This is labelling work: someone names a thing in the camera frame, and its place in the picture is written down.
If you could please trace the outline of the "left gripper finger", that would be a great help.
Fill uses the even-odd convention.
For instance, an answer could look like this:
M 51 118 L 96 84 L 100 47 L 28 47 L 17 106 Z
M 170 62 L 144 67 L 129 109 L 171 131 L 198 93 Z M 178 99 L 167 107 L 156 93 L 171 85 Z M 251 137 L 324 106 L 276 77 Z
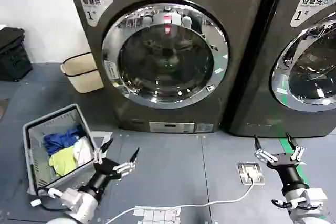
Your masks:
M 104 139 L 102 145 L 94 151 L 94 163 L 102 164 L 103 159 L 106 158 L 107 150 L 113 143 L 114 138 Z
M 139 150 L 140 148 L 138 147 L 128 162 L 124 162 L 113 168 L 112 174 L 114 179 L 121 180 L 123 177 L 130 174 L 135 169 Z

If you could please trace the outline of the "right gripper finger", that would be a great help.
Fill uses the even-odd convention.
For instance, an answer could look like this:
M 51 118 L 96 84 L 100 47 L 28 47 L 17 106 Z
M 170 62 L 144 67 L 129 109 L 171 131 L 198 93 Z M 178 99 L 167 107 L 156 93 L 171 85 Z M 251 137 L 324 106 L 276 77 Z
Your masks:
M 270 154 L 269 152 L 267 152 L 266 150 L 262 149 L 262 146 L 260 144 L 260 141 L 257 137 L 257 135 L 254 135 L 254 139 L 255 139 L 255 152 L 254 155 L 256 158 L 258 158 L 260 161 L 264 162 L 264 163 L 274 163 L 274 162 L 278 162 L 278 158 L 273 156 L 272 154 Z
M 286 137 L 287 137 L 287 141 L 288 141 L 290 147 L 293 150 L 293 153 L 292 153 L 290 159 L 292 161 L 301 162 L 302 161 L 302 156 L 303 156 L 304 151 L 305 151 L 305 148 L 300 147 L 297 144 L 297 141 L 295 140 L 295 138 L 293 138 L 288 132 L 286 132 Z

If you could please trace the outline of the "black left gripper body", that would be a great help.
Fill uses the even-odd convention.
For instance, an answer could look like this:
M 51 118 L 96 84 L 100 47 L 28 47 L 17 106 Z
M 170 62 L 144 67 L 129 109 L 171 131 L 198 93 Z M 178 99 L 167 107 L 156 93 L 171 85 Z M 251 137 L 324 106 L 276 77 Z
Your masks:
M 78 191 L 90 194 L 95 200 L 101 200 L 108 184 L 112 180 L 119 179 L 119 174 L 114 170 L 115 167 L 119 166 L 119 163 L 108 158 L 103 158 L 102 164 L 94 163 L 93 166 L 95 173 Z

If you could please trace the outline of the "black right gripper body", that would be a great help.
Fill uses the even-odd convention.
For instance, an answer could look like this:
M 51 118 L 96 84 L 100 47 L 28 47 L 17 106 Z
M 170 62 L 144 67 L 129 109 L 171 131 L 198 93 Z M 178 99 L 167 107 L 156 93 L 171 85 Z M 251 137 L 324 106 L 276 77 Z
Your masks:
M 293 161 L 290 153 L 278 153 L 274 156 L 277 161 L 268 161 L 266 165 L 278 173 L 283 189 L 306 189 L 307 184 L 304 183 L 297 171 L 299 161 Z

